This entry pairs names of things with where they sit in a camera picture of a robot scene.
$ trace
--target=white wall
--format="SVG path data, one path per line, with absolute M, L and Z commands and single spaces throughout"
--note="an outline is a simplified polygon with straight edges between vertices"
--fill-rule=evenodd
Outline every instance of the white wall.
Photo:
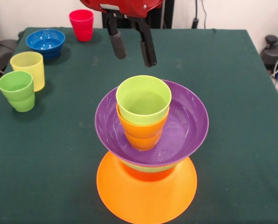
M 201 0 L 198 3 L 198 28 L 203 28 Z M 278 0 L 204 0 L 204 5 L 207 28 L 247 29 L 258 51 L 267 34 L 278 36 Z M 0 0 L 0 40 L 16 39 L 30 26 L 70 27 L 69 13 L 80 8 L 86 8 L 80 0 Z M 94 13 L 94 27 L 100 28 L 101 14 Z M 175 0 L 173 28 L 190 28 L 194 16 L 195 0 Z
M 82 8 L 80 0 L 0 0 L 0 40 L 17 39 L 27 27 L 71 27 L 69 13 Z M 93 13 L 101 28 L 101 13 Z
M 278 0 L 203 0 L 207 28 L 246 29 L 258 51 L 264 37 L 278 36 Z M 195 0 L 175 0 L 173 28 L 190 28 L 195 17 Z M 198 28 L 203 28 L 204 12 L 198 0 Z

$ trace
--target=yellow cup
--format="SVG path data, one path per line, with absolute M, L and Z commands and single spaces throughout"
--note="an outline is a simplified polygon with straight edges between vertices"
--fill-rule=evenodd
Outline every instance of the yellow cup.
M 26 71 L 32 75 L 35 92 L 44 88 L 44 62 L 40 53 L 27 51 L 16 54 L 10 59 L 10 64 L 14 71 Z

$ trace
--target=green tablecloth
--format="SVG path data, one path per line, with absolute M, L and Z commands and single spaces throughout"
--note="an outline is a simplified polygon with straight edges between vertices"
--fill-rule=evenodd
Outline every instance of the green tablecloth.
M 37 29 L 26 30 L 16 53 Z M 97 193 L 106 149 L 94 114 L 124 79 L 148 74 L 191 89 L 210 120 L 191 156 L 195 198 L 171 223 L 278 224 L 278 94 L 246 31 L 153 30 L 158 64 L 146 68 L 135 30 L 122 31 L 124 60 L 104 29 L 85 43 L 60 30 L 66 41 L 61 56 L 45 62 L 34 109 L 18 113 L 0 92 L 0 223 L 123 223 Z

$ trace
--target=blue bowl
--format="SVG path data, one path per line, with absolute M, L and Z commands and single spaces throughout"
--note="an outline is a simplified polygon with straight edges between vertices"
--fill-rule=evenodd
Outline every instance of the blue bowl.
M 42 29 L 30 34 L 26 44 L 33 51 L 42 54 L 44 59 L 53 59 L 60 55 L 64 41 L 63 32 L 56 29 Z

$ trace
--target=purple plate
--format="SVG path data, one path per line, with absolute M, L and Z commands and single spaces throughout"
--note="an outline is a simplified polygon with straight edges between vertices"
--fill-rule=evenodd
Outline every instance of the purple plate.
M 125 137 L 116 114 L 116 89 L 97 106 L 95 126 L 103 145 L 127 162 L 139 166 L 164 166 L 195 152 L 209 129 L 209 116 L 202 101 L 186 87 L 164 80 L 172 92 L 169 115 L 158 144 L 148 150 L 133 148 Z

